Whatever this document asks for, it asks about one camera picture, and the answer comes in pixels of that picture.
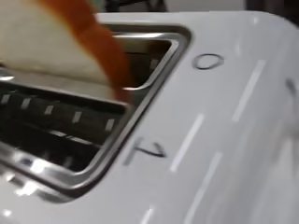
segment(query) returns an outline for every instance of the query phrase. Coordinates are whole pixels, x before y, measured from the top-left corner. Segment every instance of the toaster grill wire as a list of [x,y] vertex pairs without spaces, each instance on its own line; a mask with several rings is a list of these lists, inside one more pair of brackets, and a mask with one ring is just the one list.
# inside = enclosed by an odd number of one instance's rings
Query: toaster grill wire
[[122,105],[1,83],[0,141],[78,172],[124,112]]

